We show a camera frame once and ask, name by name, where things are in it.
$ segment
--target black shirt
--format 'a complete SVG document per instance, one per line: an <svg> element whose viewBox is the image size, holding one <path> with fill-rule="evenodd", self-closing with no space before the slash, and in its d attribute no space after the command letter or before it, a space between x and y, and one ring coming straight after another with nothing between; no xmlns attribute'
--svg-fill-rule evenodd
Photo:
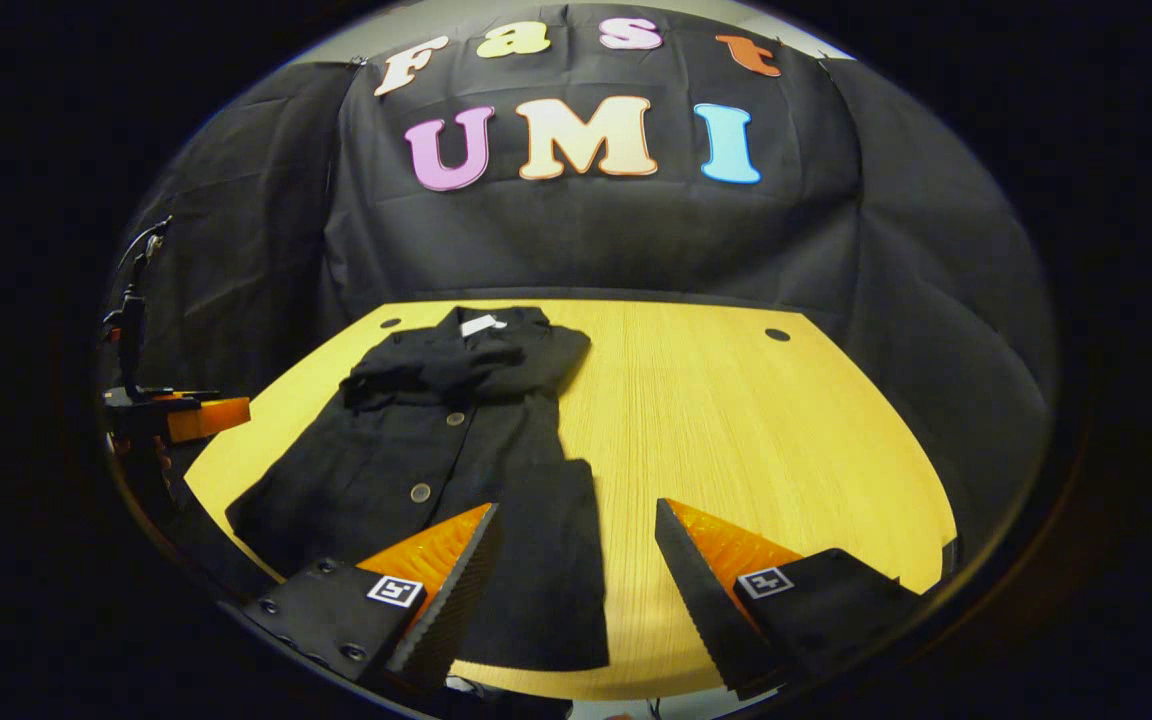
<svg viewBox="0 0 1152 720"><path fill-rule="evenodd" d="M462 338L462 323L485 314L503 327ZM434 328L391 334L225 511L234 533L291 575L500 502L502 555L460 657L545 670L607 664L593 477L558 439L559 392L589 347L536 306L456 306Z"/></svg>

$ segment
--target pink letter u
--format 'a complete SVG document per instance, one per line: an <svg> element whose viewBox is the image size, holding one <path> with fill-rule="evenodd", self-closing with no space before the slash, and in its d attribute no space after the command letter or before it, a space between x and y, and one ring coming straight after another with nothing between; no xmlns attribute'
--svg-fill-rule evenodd
<svg viewBox="0 0 1152 720"><path fill-rule="evenodd" d="M494 108L471 108L456 115L465 128L465 162L460 168L445 168L439 160L438 134L444 131L442 120L430 120L404 132L412 146L412 168L422 185L439 192L460 190L483 177L488 168L488 118Z"/></svg>

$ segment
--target wooden table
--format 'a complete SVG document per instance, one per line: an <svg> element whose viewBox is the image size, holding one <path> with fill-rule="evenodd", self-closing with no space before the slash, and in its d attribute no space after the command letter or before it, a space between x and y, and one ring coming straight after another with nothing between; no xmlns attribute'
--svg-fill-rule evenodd
<svg viewBox="0 0 1152 720"><path fill-rule="evenodd" d="M567 457L594 470L611 665L543 673L456 661L453 674L575 700L721 685L653 539L659 497L804 555L844 548L915 592L940 579L954 516L914 434L803 314L740 306L601 300L379 306L253 397L250 423L221 433L189 468L189 486L212 520L233 537L225 507L291 446L362 355L393 331L431 327L456 305L539 306L551 323L593 340L559 401L559 435ZM401 324L381 328L391 318ZM767 328L790 340L772 340Z"/></svg>

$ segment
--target white clothing tag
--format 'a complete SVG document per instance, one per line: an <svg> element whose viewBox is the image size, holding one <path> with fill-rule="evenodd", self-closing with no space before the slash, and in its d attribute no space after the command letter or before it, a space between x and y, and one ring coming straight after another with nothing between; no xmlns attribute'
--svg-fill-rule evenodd
<svg viewBox="0 0 1152 720"><path fill-rule="evenodd" d="M471 334L479 332L485 328L502 328L503 323L497 323L497 319L492 314L484 314L482 318L475 318L470 323L461 323L461 336L470 338Z"/></svg>

